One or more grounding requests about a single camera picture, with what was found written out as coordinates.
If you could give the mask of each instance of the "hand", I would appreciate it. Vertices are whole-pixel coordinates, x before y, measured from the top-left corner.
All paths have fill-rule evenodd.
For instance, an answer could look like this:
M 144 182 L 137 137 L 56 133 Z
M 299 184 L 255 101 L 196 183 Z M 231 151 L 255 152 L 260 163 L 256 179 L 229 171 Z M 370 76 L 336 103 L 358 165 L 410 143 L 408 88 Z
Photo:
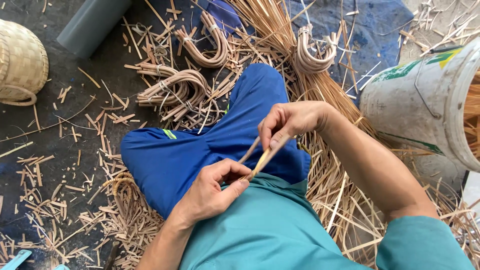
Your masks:
M 183 198 L 173 208 L 187 226 L 209 219 L 227 210 L 230 204 L 247 189 L 248 180 L 239 181 L 252 171 L 231 159 L 203 167 Z M 230 184 L 222 190 L 221 183 Z
M 322 131 L 331 105 L 323 101 L 277 103 L 258 125 L 264 151 L 274 148 L 283 136 L 295 136 L 308 131 Z

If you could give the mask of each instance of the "fingernail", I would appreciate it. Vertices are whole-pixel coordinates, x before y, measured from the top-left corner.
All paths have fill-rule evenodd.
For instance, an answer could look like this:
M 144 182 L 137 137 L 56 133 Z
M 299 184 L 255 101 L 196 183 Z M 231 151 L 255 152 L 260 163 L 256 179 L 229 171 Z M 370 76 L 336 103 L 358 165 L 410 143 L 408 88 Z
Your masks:
M 240 180 L 240 184 L 243 188 L 247 188 L 250 185 L 250 182 L 248 181 L 248 179 L 242 179 Z
M 271 148 L 275 148 L 275 146 L 278 144 L 278 141 L 277 140 L 271 140 L 270 141 L 270 147 Z

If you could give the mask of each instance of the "blue pants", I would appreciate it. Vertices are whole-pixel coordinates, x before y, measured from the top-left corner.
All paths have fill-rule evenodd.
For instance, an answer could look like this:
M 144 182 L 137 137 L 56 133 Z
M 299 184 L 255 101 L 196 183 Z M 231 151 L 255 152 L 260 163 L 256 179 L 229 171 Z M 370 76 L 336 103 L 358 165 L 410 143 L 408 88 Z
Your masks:
M 282 76 L 265 64 L 252 64 L 239 77 L 228 112 L 214 126 L 192 131 L 142 128 L 122 140 L 121 154 L 146 201 L 165 219 L 192 185 L 200 169 L 220 160 L 239 160 L 258 136 L 257 125 L 276 103 L 286 103 Z M 253 169 L 259 145 L 244 164 Z M 295 184 L 307 178 L 310 156 L 290 140 L 262 172 Z

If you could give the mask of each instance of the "wicker basket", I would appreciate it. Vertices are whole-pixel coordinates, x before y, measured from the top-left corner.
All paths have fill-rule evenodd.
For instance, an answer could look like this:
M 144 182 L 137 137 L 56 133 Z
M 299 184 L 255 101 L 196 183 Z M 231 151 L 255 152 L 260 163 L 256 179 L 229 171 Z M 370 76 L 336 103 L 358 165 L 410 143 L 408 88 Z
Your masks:
M 0 19 L 0 102 L 28 106 L 47 81 L 45 48 L 32 31 Z M 30 101 L 18 102 L 31 98 Z

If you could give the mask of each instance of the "white bucket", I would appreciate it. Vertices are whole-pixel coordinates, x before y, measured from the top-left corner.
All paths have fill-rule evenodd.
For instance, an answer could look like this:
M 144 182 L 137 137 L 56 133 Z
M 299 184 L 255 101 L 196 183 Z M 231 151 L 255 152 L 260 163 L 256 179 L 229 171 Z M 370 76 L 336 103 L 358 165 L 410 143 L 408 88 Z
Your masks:
M 480 37 L 461 49 L 386 69 L 365 86 L 360 110 L 380 136 L 480 172 L 463 129 L 464 103 L 479 65 Z

